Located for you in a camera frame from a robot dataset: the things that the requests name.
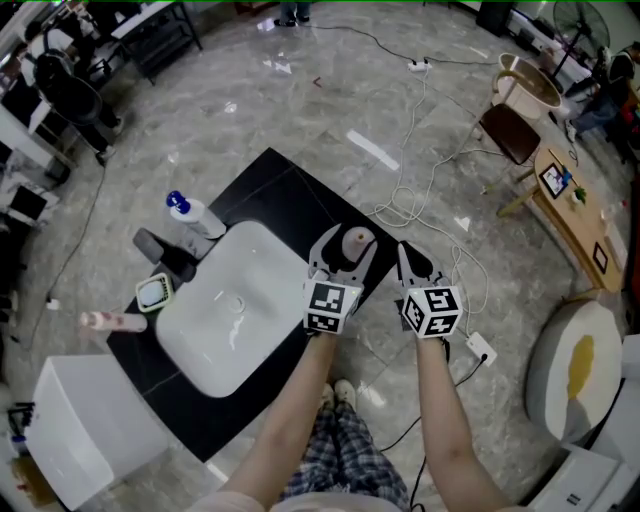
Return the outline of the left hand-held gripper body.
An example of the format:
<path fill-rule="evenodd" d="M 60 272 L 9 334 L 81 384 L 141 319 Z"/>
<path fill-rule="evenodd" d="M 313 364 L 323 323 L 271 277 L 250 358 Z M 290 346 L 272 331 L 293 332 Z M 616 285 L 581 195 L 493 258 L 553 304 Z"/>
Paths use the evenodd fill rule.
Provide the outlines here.
<path fill-rule="evenodd" d="M 303 326 L 306 331 L 341 334 L 357 309 L 363 277 L 356 272 L 310 268 L 303 284 Z"/>

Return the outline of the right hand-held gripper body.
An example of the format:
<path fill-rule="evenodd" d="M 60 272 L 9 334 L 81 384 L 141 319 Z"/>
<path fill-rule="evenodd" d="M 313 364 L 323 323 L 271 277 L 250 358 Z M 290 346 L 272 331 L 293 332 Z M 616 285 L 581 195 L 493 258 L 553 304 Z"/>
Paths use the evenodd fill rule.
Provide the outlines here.
<path fill-rule="evenodd" d="M 459 289 L 457 286 L 407 288 L 401 314 L 419 339 L 449 336 L 463 314 Z"/>

